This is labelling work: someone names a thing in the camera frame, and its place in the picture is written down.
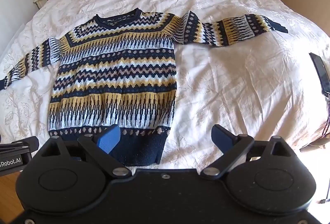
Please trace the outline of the navy yellow patterned knit sweater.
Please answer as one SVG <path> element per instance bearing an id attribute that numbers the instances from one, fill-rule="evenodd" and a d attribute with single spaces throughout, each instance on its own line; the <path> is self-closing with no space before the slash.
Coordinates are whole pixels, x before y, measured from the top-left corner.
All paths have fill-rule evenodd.
<path id="1" fill-rule="evenodd" d="M 95 16 L 61 38 L 50 37 L 1 80 L 1 89 L 58 63 L 48 132 L 66 141 L 118 125 L 111 156 L 126 166 L 160 163 L 176 101 L 174 45 L 225 47 L 286 28 L 264 15 L 244 14 L 204 23 L 191 11 Z"/>

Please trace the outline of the black smartphone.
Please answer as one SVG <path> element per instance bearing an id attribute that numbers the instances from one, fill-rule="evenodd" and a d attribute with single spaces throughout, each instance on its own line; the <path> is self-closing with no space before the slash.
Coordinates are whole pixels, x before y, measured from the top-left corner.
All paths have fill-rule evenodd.
<path id="1" fill-rule="evenodd" d="M 320 83 L 321 83 L 321 89 L 322 89 L 322 94 L 329 98 L 330 95 L 330 82 L 329 82 L 329 76 L 327 74 L 327 70 L 325 69 L 325 65 L 323 64 L 322 59 L 310 52 L 309 53 L 310 58 L 312 59 L 312 62 L 314 64 L 314 67 L 317 71 Z"/>

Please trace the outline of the white floral bedspread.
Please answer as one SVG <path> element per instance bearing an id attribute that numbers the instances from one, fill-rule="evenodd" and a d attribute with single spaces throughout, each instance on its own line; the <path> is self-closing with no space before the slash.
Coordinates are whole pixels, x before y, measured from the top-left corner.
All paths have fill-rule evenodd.
<path id="1" fill-rule="evenodd" d="M 201 169 L 221 155 L 211 140 L 215 124 L 257 140 L 279 135 L 295 149 L 321 135 L 327 102 L 309 55 L 320 55 L 328 64 L 329 37 L 280 0 L 49 0 L 4 56 L 1 75 L 49 37 L 60 38 L 95 15 L 135 8 L 178 16 L 192 11 L 203 22 L 256 13 L 287 29 L 218 49 L 175 45 L 173 124 L 161 160 L 141 165 Z"/>

